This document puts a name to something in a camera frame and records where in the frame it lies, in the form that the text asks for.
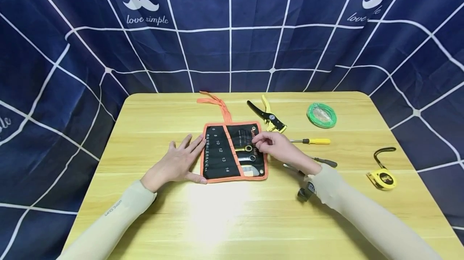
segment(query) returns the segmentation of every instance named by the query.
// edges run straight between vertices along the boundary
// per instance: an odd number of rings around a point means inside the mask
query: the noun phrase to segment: navy blue backdrop
[[[0,0],[0,260],[57,257],[138,92],[364,92],[464,239],[463,6]]]

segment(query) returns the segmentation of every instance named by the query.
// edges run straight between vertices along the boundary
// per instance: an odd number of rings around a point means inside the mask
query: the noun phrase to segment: yellow tape measure
[[[371,171],[368,172],[366,175],[369,178],[370,181],[372,181],[372,184],[378,189],[381,190],[391,190],[396,187],[396,178],[393,176],[393,174],[388,171],[388,169],[380,162],[380,160],[377,158],[379,153],[382,152],[387,152],[387,151],[395,151],[396,148],[394,147],[386,147],[386,148],[381,148],[374,153],[374,159],[377,162],[377,164],[380,166],[381,169],[378,169],[377,171]]]

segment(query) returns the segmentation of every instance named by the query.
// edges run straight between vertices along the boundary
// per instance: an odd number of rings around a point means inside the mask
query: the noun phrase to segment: hand
[[[315,175],[321,171],[311,157],[299,150],[285,135],[278,132],[261,132],[251,141],[262,153],[269,153],[275,159],[288,163],[306,175]]]
[[[205,147],[206,140],[203,135],[198,136],[192,143],[190,143],[191,139],[192,134],[187,135],[178,148],[174,141],[169,143],[166,155],[141,178],[140,181],[146,189],[155,193],[169,181],[188,180],[201,184],[207,183],[206,178],[189,171],[190,166]]]

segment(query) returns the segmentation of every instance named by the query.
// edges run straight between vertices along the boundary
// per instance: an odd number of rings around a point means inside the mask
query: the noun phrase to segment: green wire coil
[[[337,123],[335,111],[330,106],[318,102],[309,106],[306,116],[311,123],[320,128],[332,128]]]

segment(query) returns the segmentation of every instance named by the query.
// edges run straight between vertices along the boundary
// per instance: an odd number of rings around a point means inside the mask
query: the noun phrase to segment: beige arm sleeve
[[[121,198],[96,220],[58,260],[104,260],[128,227],[153,203],[156,193],[134,181]]]
[[[399,218],[349,186],[335,169],[326,164],[322,166],[319,174],[308,176],[321,202],[350,221],[385,257],[391,260],[441,259]]]

